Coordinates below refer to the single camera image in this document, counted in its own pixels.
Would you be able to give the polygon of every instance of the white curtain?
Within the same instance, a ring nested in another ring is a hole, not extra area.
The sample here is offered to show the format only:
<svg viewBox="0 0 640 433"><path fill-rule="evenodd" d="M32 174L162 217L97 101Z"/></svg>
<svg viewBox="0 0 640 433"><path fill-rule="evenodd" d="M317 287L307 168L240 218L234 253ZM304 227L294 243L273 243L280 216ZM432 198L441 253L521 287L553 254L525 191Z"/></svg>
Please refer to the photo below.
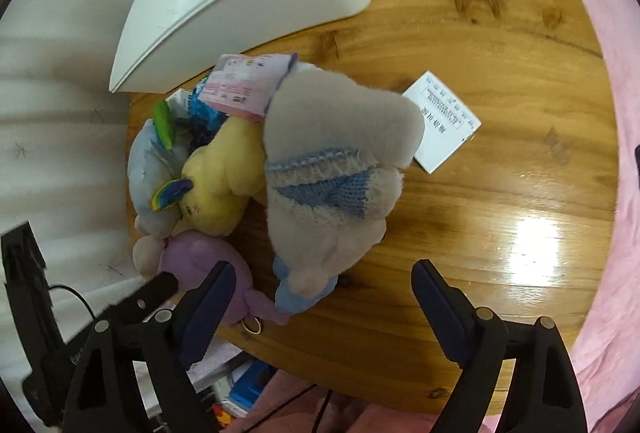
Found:
<svg viewBox="0 0 640 433"><path fill-rule="evenodd" d="M142 281L127 236L129 98L108 93L132 2L13 0L0 19L0 233L29 220L49 282L77 289L96 313ZM65 339L90 319L71 294L52 299ZM4 289L0 352L4 383L44 431L22 396L30 369Z"/></svg>

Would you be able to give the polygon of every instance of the pink blanket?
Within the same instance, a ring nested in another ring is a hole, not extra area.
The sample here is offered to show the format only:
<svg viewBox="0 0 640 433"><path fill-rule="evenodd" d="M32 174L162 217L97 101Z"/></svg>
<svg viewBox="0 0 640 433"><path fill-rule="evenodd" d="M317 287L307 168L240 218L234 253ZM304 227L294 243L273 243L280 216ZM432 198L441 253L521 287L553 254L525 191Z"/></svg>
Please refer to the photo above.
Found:
<svg viewBox="0 0 640 433"><path fill-rule="evenodd" d="M636 0L583 0L604 54L613 90L620 143L618 209L607 268L571 352L590 431L610 433L640 387L640 190L634 149L640 144L640 7ZM308 386L280 372L256 409L231 433L249 428ZM316 388L254 429L256 433L311 431L326 390ZM335 395L319 433L426 433L434 418ZM496 417L486 419L494 429Z"/></svg>

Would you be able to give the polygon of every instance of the yellow plush toy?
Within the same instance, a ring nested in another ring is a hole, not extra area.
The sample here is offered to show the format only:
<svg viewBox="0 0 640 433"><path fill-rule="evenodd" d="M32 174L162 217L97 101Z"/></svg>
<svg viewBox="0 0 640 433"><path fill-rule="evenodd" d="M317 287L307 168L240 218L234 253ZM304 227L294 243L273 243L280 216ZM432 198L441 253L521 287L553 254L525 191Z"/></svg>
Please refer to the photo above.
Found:
<svg viewBox="0 0 640 433"><path fill-rule="evenodd" d="M177 203L194 229L227 236L242 219L249 199L266 204L262 124L230 116L214 139L196 149L182 178L165 184L151 200L153 210Z"/></svg>

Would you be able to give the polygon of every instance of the wooden table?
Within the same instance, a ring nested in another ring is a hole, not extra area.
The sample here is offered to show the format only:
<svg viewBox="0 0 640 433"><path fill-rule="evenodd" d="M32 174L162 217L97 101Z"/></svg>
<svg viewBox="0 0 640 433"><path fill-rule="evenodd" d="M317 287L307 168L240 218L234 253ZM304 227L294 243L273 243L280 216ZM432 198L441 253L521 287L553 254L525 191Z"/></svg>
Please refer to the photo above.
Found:
<svg viewBox="0 0 640 433"><path fill-rule="evenodd" d="M607 72L580 0L373 0L251 53L292 51L395 92L431 70L482 127L433 175L409 168L385 239L331 296L286 327L220 336L334 390L438 412L459 371L410 290L412 265L430 258L475 305L510 320L550 315L572 344L605 264L618 178ZM129 142L156 98L132 95ZM250 206L231 242L272 295L264 210Z"/></svg>

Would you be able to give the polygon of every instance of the stuffed animal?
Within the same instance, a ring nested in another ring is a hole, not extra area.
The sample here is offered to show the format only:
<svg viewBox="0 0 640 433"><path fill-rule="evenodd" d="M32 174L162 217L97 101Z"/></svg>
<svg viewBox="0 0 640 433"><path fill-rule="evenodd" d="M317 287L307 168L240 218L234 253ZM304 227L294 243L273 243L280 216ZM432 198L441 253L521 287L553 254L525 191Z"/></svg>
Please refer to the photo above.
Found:
<svg viewBox="0 0 640 433"><path fill-rule="evenodd" d="M214 139L185 162L181 178L156 193L151 207L162 211L177 203L194 229L227 236L242 219L251 197L266 203L264 160L262 124L229 117Z"/></svg>
<svg viewBox="0 0 640 433"><path fill-rule="evenodd" d="M306 310L383 238L423 132L397 93L323 70L284 79L264 124L276 308Z"/></svg>
<svg viewBox="0 0 640 433"><path fill-rule="evenodd" d="M144 235L166 238L180 220L178 207L164 212L151 208L151 199L167 182L180 177L190 153L190 139L176 136L172 148L165 149L152 119L136 135L129 152L127 177L129 194L138 217L136 228Z"/></svg>
<svg viewBox="0 0 640 433"><path fill-rule="evenodd" d="M234 293L222 323L232 325L244 318L257 317L284 325L288 315L276 310L273 301L254 289L249 266L240 253L223 239L198 231L183 231L174 238L140 238L134 246L133 261L145 278L158 272L171 272L178 279L178 292L200 286L219 261L228 261L236 270Z"/></svg>

